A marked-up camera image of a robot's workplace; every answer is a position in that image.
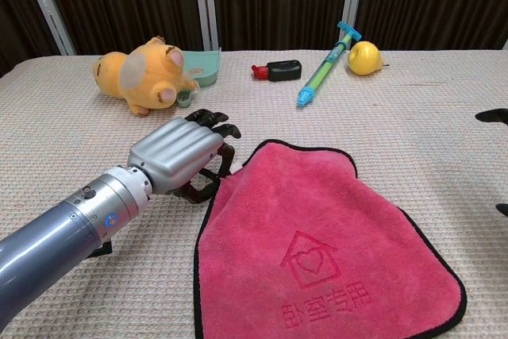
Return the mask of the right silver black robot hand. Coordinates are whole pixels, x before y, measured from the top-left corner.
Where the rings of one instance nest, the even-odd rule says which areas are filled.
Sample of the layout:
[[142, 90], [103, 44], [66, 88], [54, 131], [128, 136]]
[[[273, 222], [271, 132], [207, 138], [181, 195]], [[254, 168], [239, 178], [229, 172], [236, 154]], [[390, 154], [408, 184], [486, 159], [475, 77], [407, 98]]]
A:
[[[492, 110], [485, 110], [475, 115], [478, 121], [486, 123], [502, 123], [508, 127], [508, 109], [498, 108]], [[508, 203], [498, 203], [495, 209], [502, 215], [508, 218]]]

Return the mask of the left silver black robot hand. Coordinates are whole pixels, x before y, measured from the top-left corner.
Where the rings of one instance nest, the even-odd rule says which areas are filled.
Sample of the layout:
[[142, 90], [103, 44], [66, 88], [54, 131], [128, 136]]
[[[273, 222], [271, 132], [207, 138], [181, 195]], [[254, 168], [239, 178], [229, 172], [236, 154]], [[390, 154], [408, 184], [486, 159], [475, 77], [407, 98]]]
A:
[[225, 138], [241, 138], [228, 119], [206, 109], [176, 117], [134, 144], [127, 164], [146, 174], [154, 195], [205, 202], [215, 195], [221, 178], [230, 174], [235, 149]]

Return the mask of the pink towel with black trim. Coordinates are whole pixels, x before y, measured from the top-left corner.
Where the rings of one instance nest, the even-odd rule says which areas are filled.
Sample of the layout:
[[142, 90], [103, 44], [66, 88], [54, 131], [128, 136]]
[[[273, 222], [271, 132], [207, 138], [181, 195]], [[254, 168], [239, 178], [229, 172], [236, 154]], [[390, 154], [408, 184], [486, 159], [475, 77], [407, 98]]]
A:
[[456, 273], [334, 148], [267, 140], [221, 182], [194, 251], [196, 339], [433, 339]]

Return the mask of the beige woven tablecloth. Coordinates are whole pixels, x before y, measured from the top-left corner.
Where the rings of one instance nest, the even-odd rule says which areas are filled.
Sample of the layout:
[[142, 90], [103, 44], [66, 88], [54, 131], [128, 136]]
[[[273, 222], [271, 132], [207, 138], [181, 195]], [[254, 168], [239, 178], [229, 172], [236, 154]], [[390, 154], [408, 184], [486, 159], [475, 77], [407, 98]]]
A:
[[[402, 207], [464, 283], [461, 323], [440, 339], [508, 339], [508, 51], [385, 51], [355, 76], [342, 60], [314, 101], [302, 81], [256, 81], [252, 65], [296, 59], [309, 76], [322, 51], [223, 52], [217, 82], [192, 109], [229, 116], [246, 160], [267, 139], [334, 147], [360, 178]], [[27, 60], [0, 78], [0, 238], [32, 221], [187, 110], [136, 117], [96, 87], [93, 56]], [[156, 197], [108, 256], [90, 259], [23, 310], [0, 339], [194, 339], [194, 245], [206, 205]]]

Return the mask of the yellow plush animal toy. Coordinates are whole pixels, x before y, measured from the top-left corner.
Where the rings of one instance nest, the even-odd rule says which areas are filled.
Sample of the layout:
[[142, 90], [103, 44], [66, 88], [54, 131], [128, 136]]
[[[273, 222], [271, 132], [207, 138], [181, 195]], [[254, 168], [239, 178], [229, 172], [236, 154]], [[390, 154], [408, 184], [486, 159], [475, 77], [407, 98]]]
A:
[[99, 57], [92, 73], [102, 93], [125, 100], [133, 114], [146, 116], [150, 110], [174, 105], [180, 92], [199, 89], [183, 66], [183, 51], [156, 36], [129, 54]]

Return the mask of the teal green dustpan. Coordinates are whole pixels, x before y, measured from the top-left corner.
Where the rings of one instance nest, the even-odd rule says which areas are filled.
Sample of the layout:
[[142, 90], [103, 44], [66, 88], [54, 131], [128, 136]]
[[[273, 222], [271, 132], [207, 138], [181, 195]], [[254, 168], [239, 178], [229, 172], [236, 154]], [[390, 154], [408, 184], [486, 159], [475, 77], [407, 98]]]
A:
[[175, 104], [188, 107], [193, 98], [204, 88], [217, 81], [221, 50], [180, 51], [181, 73], [177, 75]]

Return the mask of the black and red clip device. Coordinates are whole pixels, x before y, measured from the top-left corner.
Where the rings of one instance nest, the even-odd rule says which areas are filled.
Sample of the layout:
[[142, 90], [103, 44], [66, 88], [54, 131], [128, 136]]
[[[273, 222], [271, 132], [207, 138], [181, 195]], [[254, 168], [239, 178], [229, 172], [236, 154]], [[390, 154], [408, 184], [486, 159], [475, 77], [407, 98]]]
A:
[[302, 65], [298, 60], [269, 62], [263, 66], [252, 65], [251, 69], [256, 79], [272, 82], [296, 80], [302, 75]]

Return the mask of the yellow pear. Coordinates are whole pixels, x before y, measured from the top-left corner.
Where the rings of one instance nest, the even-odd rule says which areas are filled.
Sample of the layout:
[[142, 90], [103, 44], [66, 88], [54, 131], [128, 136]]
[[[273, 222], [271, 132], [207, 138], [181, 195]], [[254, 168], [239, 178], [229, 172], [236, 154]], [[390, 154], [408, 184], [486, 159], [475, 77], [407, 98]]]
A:
[[348, 67], [356, 75], [370, 75], [386, 66], [381, 51], [369, 41], [357, 42], [348, 54]]

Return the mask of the green blue toy water squirter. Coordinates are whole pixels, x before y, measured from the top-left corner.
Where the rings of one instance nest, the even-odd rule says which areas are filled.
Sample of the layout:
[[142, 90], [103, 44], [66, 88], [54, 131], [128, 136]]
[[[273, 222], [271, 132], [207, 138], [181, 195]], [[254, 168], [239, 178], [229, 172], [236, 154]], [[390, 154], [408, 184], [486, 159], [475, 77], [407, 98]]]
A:
[[344, 36], [335, 43], [318, 69], [306, 82], [306, 85], [299, 91], [296, 102], [298, 107], [304, 107], [314, 100], [318, 88], [332, 71], [344, 52], [351, 46], [353, 41], [359, 41], [362, 37], [360, 32], [345, 21], [339, 21], [337, 27], [344, 32]]

